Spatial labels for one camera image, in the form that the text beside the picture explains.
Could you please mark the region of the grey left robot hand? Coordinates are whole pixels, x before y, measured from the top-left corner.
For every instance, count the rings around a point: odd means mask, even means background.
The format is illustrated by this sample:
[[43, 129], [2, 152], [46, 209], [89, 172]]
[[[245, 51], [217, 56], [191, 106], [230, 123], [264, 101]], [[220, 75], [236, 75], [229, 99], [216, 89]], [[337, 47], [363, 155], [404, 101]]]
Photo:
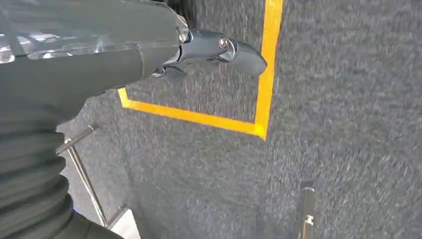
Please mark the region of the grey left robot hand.
[[191, 60], [253, 75], [267, 63], [247, 43], [196, 30], [156, 0], [3, 0], [0, 128], [55, 130], [97, 94], [149, 77], [181, 75]]

